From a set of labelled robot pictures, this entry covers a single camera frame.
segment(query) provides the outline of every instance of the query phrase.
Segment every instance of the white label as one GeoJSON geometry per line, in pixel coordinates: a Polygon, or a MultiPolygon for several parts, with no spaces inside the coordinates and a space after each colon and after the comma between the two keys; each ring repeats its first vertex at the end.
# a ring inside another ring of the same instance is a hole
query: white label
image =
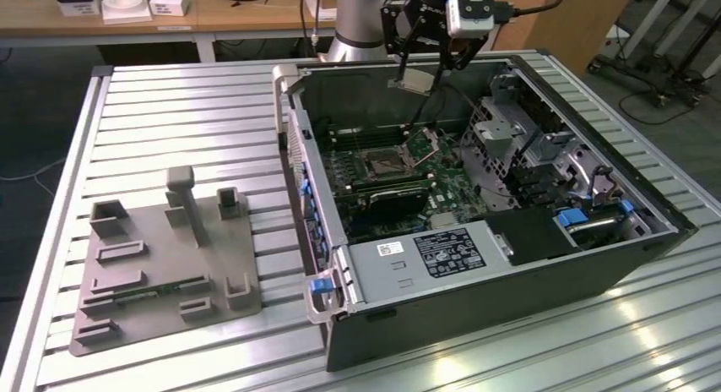
{"type": "Polygon", "coordinates": [[[157,31],[191,30],[190,26],[157,26],[157,31]]]}
{"type": "Polygon", "coordinates": [[[401,242],[386,242],[385,244],[378,244],[378,254],[381,257],[391,254],[398,254],[403,251],[403,245],[401,242]]]}

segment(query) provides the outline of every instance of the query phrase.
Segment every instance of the barcode sticker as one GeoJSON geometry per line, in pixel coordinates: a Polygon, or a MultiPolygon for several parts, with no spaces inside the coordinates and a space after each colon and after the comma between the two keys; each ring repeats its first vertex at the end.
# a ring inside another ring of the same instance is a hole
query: barcode sticker
{"type": "Polygon", "coordinates": [[[386,242],[385,244],[378,244],[378,254],[381,257],[391,254],[398,254],[403,251],[403,245],[401,242],[386,242]]]}

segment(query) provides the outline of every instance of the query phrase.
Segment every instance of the gray plastic tray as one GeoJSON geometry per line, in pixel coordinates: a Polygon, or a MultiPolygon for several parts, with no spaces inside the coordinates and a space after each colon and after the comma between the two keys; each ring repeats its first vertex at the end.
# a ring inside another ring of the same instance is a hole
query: gray plastic tray
{"type": "Polygon", "coordinates": [[[129,210],[117,200],[93,205],[69,344],[74,356],[261,309],[245,196],[219,189],[187,209],[182,192],[191,203],[193,171],[177,167],[167,176],[167,188],[175,189],[166,193],[167,205],[129,210]],[[199,218],[199,236],[191,216],[199,218]]]}

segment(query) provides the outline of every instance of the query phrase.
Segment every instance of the gray carpet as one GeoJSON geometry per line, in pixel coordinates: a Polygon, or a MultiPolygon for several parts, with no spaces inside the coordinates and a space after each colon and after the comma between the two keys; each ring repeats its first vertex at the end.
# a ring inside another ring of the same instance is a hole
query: gray carpet
{"type": "MultiPolygon", "coordinates": [[[[631,3],[622,13],[621,23],[635,27],[651,4],[652,0],[631,3]]],[[[647,35],[647,42],[658,37],[676,14],[672,8],[666,9],[647,35]]],[[[671,58],[688,47],[702,31],[702,24],[692,23],[687,30],[687,36],[674,45],[671,58]]],[[[290,46],[281,41],[270,41],[266,46],[247,41],[241,46],[225,46],[221,58],[231,59],[235,55],[239,58],[282,57],[290,46]]],[[[646,48],[639,47],[632,57],[643,55],[643,50],[646,48]]],[[[716,34],[698,57],[695,69],[704,69],[719,52],[721,36],[716,34]]],[[[102,63],[94,47],[67,47],[15,49],[7,63],[0,65],[0,176],[23,175],[65,156],[90,70],[102,63]]],[[[636,81],[610,70],[587,75],[583,80],[614,106],[629,93],[644,89],[636,81]]],[[[721,98],[721,80],[712,80],[711,85],[716,88],[712,95],[721,98]]],[[[684,107],[672,104],[658,110],[640,98],[634,98],[627,109],[635,117],[656,122],[683,111],[684,107]]],[[[721,104],[716,99],[707,99],[688,114],[662,126],[634,125],[687,174],[721,198],[718,114],[721,104]]],[[[61,166],[57,166],[39,176],[51,190],[59,172],[61,166]]],[[[22,296],[50,204],[50,196],[33,180],[0,183],[0,298],[22,296]]],[[[0,308],[1,358],[18,302],[0,302],[0,308]]]]}

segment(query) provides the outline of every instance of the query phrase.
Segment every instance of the slotted aluminum table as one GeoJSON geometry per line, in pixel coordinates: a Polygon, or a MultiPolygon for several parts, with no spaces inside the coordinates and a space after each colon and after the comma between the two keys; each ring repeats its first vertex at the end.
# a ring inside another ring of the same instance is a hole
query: slotted aluminum table
{"type": "Polygon", "coordinates": [[[700,231],[601,297],[337,373],[305,318],[302,264],[273,131],[273,62],[115,68],[90,79],[0,390],[647,390],[721,384],[718,202],[570,72],[518,52],[700,231]],[[263,309],[85,357],[67,343],[90,203],[163,202],[163,168],[195,196],[250,201],[263,309]]]}

